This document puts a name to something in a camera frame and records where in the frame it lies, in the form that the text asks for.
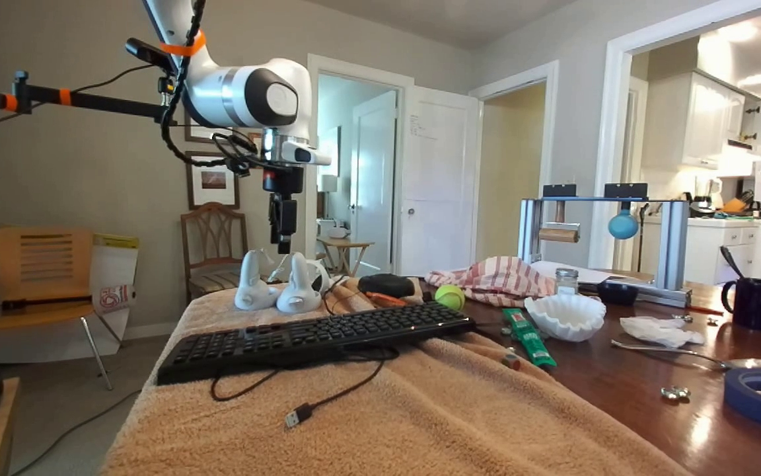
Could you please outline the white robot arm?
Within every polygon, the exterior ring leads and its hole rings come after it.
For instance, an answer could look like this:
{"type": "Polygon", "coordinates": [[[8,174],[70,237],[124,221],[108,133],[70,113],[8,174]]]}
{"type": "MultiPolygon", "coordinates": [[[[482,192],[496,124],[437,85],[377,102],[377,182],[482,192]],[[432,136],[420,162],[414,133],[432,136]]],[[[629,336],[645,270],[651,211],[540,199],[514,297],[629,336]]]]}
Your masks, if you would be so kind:
{"type": "Polygon", "coordinates": [[[258,65],[219,65],[205,51],[201,17],[205,0],[143,0],[160,39],[149,47],[176,81],[168,105],[185,101],[186,113],[205,128],[264,130],[270,137],[260,158],[229,158],[229,169],[264,169],[270,192],[270,241],[279,253],[289,251],[295,232],[295,200],[304,187],[304,167],[316,158],[308,145],[311,76],[289,57],[258,65]]]}

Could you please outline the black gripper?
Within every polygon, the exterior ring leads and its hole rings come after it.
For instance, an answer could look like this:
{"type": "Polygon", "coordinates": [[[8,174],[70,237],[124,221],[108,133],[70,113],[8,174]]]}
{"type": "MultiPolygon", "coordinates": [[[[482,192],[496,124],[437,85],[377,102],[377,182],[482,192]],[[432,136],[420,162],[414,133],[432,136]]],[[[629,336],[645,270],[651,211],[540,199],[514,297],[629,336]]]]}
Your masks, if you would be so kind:
{"type": "Polygon", "coordinates": [[[300,167],[267,167],[260,187],[270,192],[270,241],[279,253],[289,251],[289,235],[295,232],[295,200],[304,191],[300,167]]]}

